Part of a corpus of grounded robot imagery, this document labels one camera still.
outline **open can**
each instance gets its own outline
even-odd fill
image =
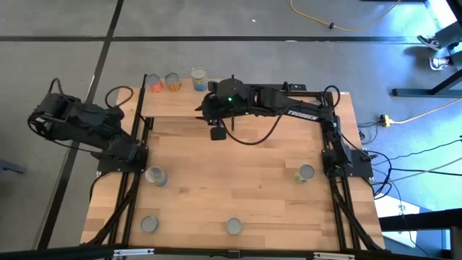
[[[207,72],[202,66],[195,66],[191,70],[191,77],[193,78],[193,86],[196,91],[207,90]]]
[[[148,87],[152,92],[161,92],[164,86],[159,76],[156,74],[150,74],[146,77],[146,87]]]

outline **wooden tabletop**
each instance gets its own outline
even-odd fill
[[[135,95],[122,109],[123,127],[129,132],[136,107]],[[268,140],[256,146],[228,138],[211,141],[209,126],[193,118],[205,92],[196,92],[192,82],[182,80],[180,92],[145,94],[144,116],[155,117],[149,135],[148,166],[161,167],[168,175],[163,187],[139,184],[130,246],[169,248],[241,248],[279,250],[339,249],[327,177],[323,174],[322,133],[319,123],[283,116]],[[128,91],[121,90],[120,102]],[[341,95],[336,108],[343,134],[360,146],[352,100]],[[261,139],[275,118],[236,118],[233,134],[247,142]],[[294,174],[310,164],[315,176],[296,183]],[[111,173],[95,185],[82,234],[93,238],[113,212],[120,173]],[[374,241],[384,246],[370,187],[359,178],[349,178],[354,212]],[[144,233],[141,220],[158,218],[155,233]],[[231,217],[243,223],[242,233],[228,235],[225,223]],[[121,218],[118,241],[125,216]],[[344,218],[347,244],[350,232]]]

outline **can lid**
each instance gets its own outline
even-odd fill
[[[149,182],[158,182],[162,180],[164,172],[161,168],[154,166],[147,168],[147,170],[144,172],[144,176]]]
[[[238,235],[242,229],[243,225],[241,221],[236,217],[230,218],[226,222],[226,231],[230,235]]]
[[[156,83],[159,82],[159,80],[160,80],[160,77],[157,76],[156,74],[149,74],[149,75],[147,75],[147,77],[146,77],[146,83],[147,83],[148,85],[156,84]]]
[[[305,180],[309,180],[315,175],[315,169],[311,165],[302,165],[298,172]]]
[[[144,232],[154,232],[157,229],[159,222],[156,217],[146,216],[141,221],[141,228]]]

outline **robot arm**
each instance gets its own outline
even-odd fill
[[[215,126],[211,130],[211,138],[217,138],[220,121],[223,118],[237,116],[280,116],[287,115],[318,122],[327,140],[332,144],[335,153],[331,155],[336,166],[351,166],[352,152],[341,138],[340,118],[335,115],[332,105],[314,105],[287,97],[284,92],[264,85],[244,84],[233,78],[222,80],[220,83],[210,82],[209,90],[201,107],[203,117],[209,125]]]
[[[60,93],[51,92],[54,82],[58,82]],[[100,161],[98,170],[102,172],[139,172],[144,168],[147,152],[121,128],[123,117],[118,106],[104,109],[63,94],[59,80],[54,79],[27,123],[49,141],[73,140],[101,149],[102,152],[91,154]]]

